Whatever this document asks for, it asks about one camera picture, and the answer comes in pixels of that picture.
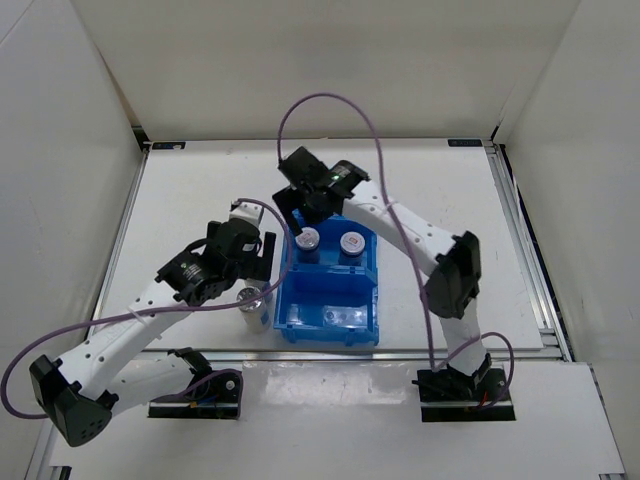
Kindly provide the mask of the white lid jar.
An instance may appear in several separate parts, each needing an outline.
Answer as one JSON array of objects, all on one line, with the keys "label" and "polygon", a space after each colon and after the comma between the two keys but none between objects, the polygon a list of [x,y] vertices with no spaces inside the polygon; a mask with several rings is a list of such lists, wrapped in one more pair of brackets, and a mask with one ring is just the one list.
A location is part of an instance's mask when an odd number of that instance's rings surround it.
[{"label": "white lid jar", "polygon": [[303,227],[295,237],[297,261],[299,263],[317,264],[320,260],[320,234],[313,227]]},{"label": "white lid jar", "polygon": [[345,232],[339,242],[339,264],[360,266],[365,251],[366,241],[362,234],[356,231]]}]

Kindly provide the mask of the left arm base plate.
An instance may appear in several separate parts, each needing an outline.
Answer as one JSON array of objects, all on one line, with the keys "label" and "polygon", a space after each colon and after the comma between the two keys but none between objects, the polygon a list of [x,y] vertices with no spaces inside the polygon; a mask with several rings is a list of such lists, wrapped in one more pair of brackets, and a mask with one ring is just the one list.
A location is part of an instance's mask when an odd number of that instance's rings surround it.
[{"label": "left arm base plate", "polygon": [[150,419],[238,420],[243,394],[242,372],[236,369],[214,370],[213,378],[194,392],[177,399],[151,402]]}]

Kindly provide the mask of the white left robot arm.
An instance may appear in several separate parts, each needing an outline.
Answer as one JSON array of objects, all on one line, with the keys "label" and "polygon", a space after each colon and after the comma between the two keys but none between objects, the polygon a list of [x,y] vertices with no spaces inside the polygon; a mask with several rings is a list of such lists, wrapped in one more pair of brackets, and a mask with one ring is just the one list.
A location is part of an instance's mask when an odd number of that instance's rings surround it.
[{"label": "white left robot arm", "polygon": [[201,402],[236,394],[240,376],[214,370],[190,347],[137,364],[135,357],[195,308],[229,290],[237,280],[271,277],[276,235],[231,218],[212,221],[207,235],[162,266],[131,304],[126,318],[100,329],[55,360],[42,355],[29,367],[37,403],[71,447],[101,433],[118,414],[166,399]]}]

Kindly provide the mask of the white lid jar front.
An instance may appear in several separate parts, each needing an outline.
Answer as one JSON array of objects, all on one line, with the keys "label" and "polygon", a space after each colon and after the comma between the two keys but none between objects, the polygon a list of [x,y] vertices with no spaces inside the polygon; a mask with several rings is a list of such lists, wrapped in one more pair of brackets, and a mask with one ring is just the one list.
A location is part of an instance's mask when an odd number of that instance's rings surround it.
[{"label": "white lid jar front", "polygon": [[317,264],[320,260],[320,234],[313,227],[303,227],[295,237],[297,261],[299,263]]}]

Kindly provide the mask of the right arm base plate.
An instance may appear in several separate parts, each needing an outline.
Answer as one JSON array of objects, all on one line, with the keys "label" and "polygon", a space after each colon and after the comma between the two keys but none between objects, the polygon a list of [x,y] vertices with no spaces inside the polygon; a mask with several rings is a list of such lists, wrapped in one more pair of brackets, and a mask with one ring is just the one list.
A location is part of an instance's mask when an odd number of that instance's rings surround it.
[{"label": "right arm base plate", "polygon": [[418,370],[412,384],[418,388],[421,421],[509,422],[515,421],[515,408],[509,392],[500,396],[507,377],[502,368],[491,368],[471,393],[454,388],[445,371]]}]

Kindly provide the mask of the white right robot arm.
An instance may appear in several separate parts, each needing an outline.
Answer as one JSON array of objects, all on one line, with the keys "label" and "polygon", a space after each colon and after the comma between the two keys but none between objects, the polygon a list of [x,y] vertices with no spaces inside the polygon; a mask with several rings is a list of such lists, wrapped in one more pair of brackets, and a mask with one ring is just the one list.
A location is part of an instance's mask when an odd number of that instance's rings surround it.
[{"label": "white right robot arm", "polygon": [[300,232],[341,215],[376,233],[415,261],[420,293],[440,321],[448,358],[440,377],[452,393],[470,400],[486,384],[490,355],[481,340],[477,296],[481,278],[480,243],[467,231],[455,235],[419,217],[382,193],[353,163],[327,167],[304,147],[279,160],[288,180],[273,200],[287,224]]}]

